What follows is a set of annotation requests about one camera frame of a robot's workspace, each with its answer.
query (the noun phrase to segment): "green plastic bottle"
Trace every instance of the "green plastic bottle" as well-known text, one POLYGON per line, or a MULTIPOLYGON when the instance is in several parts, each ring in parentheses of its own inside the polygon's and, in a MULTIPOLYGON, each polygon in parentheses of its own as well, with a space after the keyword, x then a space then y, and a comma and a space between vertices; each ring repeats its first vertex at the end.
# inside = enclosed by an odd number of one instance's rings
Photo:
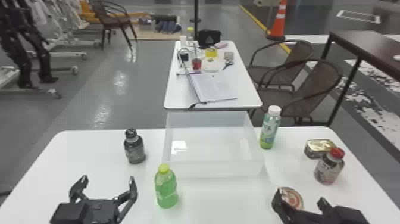
POLYGON ((170 169, 170 166, 164 163, 158 166, 154 181, 157 202, 160 207, 169 209, 174 206, 178 202, 177 183, 175 173, 170 169))
POLYGON ((281 110, 280 107, 271 105, 264 116, 260 135, 260 146, 265 150, 269 150, 274 144, 276 132, 280 125, 281 110))

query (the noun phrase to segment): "black bag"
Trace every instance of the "black bag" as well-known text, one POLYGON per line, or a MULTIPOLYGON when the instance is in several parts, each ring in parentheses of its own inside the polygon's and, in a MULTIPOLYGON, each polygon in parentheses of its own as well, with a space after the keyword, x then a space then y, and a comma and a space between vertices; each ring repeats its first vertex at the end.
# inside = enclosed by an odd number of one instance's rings
POLYGON ((197 33, 199 46, 211 46, 221 41, 221 31, 219 30, 200 30, 197 33))

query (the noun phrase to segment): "jar with red lid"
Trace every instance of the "jar with red lid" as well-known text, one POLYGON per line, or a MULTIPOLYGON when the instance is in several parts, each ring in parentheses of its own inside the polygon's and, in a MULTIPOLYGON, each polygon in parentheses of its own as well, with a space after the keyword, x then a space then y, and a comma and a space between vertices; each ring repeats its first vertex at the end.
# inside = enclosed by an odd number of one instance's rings
POLYGON ((332 148, 324 154, 314 171, 316 180, 323 185, 331 185, 345 166, 344 156, 345 152, 341 148, 332 148))

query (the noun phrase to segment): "white table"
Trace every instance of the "white table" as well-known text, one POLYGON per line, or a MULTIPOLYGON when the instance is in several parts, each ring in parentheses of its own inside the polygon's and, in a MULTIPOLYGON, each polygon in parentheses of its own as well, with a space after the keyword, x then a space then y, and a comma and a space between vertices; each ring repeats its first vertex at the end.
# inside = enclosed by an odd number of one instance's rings
POLYGON ((147 160, 128 164, 122 142, 123 130, 61 132, 24 175, 0 207, 0 223, 48 223, 58 203, 68 200, 68 191, 82 174, 89 176, 85 193, 93 198, 111 198, 127 189, 130 175, 136 179, 139 199, 123 223, 140 224, 282 224, 271 208, 278 186, 295 188, 308 211, 319 212, 317 200, 324 196, 332 205, 360 209, 370 224, 400 223, 400 211, 338 136, 326 127, 281 127, 272 150, 263 151, 267 176, 262 189, 249 179, 229 185, 231 179, 179 179, 180 202, 169 210, 155 199, 154 174, 161 162, 164 129, 138 130, 145 143, 147 160), (332 186, 313 177, 317 161, 303 153, 307 139, 329 138, 345 152, 346 166, 332 186))
MULTIPOLYGON (((238 49, 232 41, 227 42, 228 47, 218 50, 218 62, 220 69, 224 66, 224 52, 231 51, 235 55, 234 65, 218 73, 204 73, 206 75, 217 75, 226 80, 230 88, 237 94, 237 99, 222 102, 213 102, 207 105, 197 105, 194 110, 247 110, 258 108, 262 105, 260 97, 255 90, 254 84, 247 72, 238 49)), ((188 77, 177 76, 179 71, 179 62, 177 51, 180 49, 180 41, 175 43, 172 54, 170 76, 168 78, 167 90, 164 99, 164 108, 167 110, 186 110, 192 104, 198 102, 198 98, 193 87, 190 85, 188 77)))

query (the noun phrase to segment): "red lid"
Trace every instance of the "red lid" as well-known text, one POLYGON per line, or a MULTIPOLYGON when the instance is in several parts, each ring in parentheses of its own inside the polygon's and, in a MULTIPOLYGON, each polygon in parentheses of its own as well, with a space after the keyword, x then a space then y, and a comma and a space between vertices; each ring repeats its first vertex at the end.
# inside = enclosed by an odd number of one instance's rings
POLYGON ((343 158, 345 156, 345 152, 341 148, 332 148, 329 153, 333 158, 343 158))

